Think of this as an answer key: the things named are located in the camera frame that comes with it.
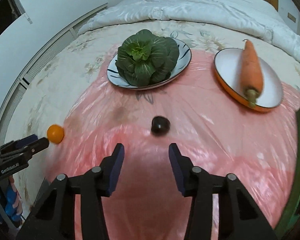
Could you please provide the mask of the blue white gloved hand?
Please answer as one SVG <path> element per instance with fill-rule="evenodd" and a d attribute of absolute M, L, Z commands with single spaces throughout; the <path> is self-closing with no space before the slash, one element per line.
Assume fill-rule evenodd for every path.
<path fill-rule="evenodd" d="M 8 186 L 5 193 L 6 206 L 4 211 L 8 217 L 14 222 L 21 221 L 21 215 L 23 213 L 22 201 L 20 195 L 15 187 L 14 179 L 12 176 L 8 178 Z M 4 222 L 2 215 L 0 214 L 0 224 Z"/>

